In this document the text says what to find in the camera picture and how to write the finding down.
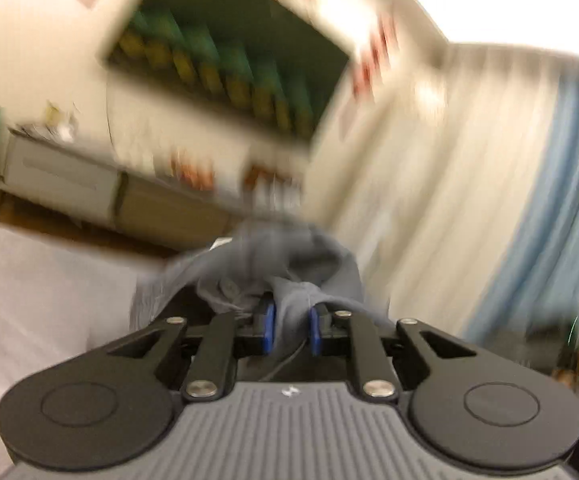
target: logo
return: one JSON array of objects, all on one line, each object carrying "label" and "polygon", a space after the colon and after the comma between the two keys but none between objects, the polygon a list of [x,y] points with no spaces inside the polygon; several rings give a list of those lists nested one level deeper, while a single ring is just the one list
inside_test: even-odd
[{"label": "logo", "polygon": [[295,397],[297,395],[300,395],[300,390],[293,384],[290,384],[287,388],[283,388],[280,392],[285,397]]}]

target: white curtain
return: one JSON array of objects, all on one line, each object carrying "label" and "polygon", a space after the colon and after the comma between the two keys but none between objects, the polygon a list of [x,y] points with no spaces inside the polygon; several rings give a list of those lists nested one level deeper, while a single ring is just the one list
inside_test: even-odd
[{"label": "white curtain", "polygon": [[[414,95],[423,79],[413,75]],[[558,76],[547,59],[490,50],[454,56],[446,85],[442,124],[396,100],[335,233],[359,257],[370,294],[389,301],[390,317],[458,334],[522,217]]]},{"label": "white curtain", "polygon": [[336,223],[358,172],[362,171],[364,161],[371,158],[376,139],[385,130],[394,95],[407,87],[411,65],[409,58],[397,56],[390,70],[375,82],[372,95],[359,100],[352,97],[351,72],[341,78],[319,125],[305,173],[302,202],[305,220],[329,229]]}]

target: black cable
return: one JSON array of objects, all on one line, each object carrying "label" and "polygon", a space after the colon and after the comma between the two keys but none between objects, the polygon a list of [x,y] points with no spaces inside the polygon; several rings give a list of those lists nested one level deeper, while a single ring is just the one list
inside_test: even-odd
[{"label": "black cable", "polygon": [[111,149],[116,153],[116,146],[114,145],[114,138],[111,135],[111,126],[109,126],[109,77],[111,76],[111,70],[107,70],[107,80],[105,81],[105,115],[107,117],[107,133],[109,134],[109,142],[111,143]]}]

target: black circular pad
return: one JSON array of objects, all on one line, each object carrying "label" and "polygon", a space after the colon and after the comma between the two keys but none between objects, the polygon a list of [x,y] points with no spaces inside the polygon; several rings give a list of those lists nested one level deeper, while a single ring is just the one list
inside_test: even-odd
[{"label": "black circular pad", "polygon": [[85,373],[70,363],[22,380],[0,400],[0,436],[16,457],[94,470],[141,454],[165,433],[173,404],[155,378],[122,360]]},{"label": "black circular pad", "polygon": [[43,399],[43,414],[61,426],[84,428],[102,422],[118,407],[114,390],[103,384],[76,383],[58,386]]},{"label": "black circular pad", "polygon": [[578,440],[579,400],[551,378],[494,355],[437,363],[414,391],[409,418],[442,454],[521,472],[562,459]]},{"label": "black circular pad", "polygon": [[465,394],[465,408],[493,426],[520,426],[538,415],[540,405],[531,392],[515,384],[487,383]]}]

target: blue curtain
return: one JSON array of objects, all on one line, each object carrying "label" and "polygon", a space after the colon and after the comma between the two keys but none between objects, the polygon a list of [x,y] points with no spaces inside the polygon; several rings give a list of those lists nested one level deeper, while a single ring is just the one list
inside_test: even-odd
[{"label": "blue curtain", "polygon": [[566,74],[531,199],[465,337],[563,316],[579,316],[579,76]]}]

